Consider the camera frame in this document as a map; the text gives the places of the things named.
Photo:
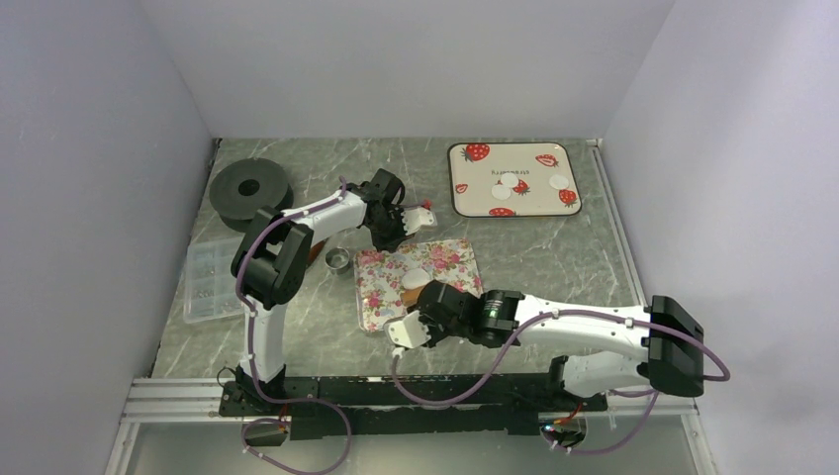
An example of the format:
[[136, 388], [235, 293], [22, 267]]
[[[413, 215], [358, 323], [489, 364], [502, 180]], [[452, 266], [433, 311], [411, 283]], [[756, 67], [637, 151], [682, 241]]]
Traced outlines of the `wooden rolling pin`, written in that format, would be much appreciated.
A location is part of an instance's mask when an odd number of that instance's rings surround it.
[[405, 308], [414, 306], [421, 293], [421, 288], [411, 289], [401, 294], [401, 302]]

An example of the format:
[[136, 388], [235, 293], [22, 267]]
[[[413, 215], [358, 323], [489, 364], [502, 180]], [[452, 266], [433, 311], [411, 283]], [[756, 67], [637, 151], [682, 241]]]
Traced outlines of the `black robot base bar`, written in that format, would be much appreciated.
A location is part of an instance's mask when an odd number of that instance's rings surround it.
[[574, 396], [541, 373], [494, 374], [473, 395], [445, 405], [477, 383], [476, 374], [403, 376], [402, 394], [389, 376], [288, 376], [260, 398], [241, 377], [223, 386], [224, 418], [282, 417], [294, 440], [326, 436], [503, 431], [537, 435], [552, 418], [607, 409], [605, 395]]

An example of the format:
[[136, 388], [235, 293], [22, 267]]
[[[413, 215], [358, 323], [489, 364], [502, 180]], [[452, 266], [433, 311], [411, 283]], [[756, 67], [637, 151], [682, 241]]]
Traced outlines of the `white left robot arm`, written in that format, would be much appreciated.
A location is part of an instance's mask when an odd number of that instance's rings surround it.
[[245, 344], [236, 380], [249, 382], [245, 402], [261, 416], [284, 402], [282, 339], [287, 304], [302, 286], [314, 244], [365, 228], [378, 251], [395, 251], [410, 237], [405, 185], [378, 169], [360, 184], [341, 181], [331, 195], [310, 205], [258, 210], [232, 262], [235, 293], [246, 307]]

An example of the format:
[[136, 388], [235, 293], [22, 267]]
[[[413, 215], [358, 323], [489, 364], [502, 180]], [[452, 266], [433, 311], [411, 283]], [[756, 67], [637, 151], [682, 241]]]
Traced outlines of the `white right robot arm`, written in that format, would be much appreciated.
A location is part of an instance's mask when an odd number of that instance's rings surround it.
[[704, 392], [704, 329], [671, 297], [656, 295], [649, 306], [604, 308], [513, 290], [476, 297], [431, 281], [411, 308], [429, 337], [427, 347], [452, 336], [489, 348], [542, 344], [561, 350], [560, 373], [544, 387], [558, 411], [582, 398], [644, 384], [675, 397]]

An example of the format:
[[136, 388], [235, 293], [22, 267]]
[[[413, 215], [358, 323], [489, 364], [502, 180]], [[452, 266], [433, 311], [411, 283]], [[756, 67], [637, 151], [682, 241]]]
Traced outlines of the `floral print tray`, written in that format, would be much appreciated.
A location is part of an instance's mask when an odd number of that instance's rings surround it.
[[385, 323], [407, 312], [401, 302], [402, 276], [422, 268], [431, 277], [460, 291], [479, 296], [484, 292], [477, 258], [463, 238], [408, 243], [395, 252], [361, 250], [353, 257], [359, 327], [380, 332]]

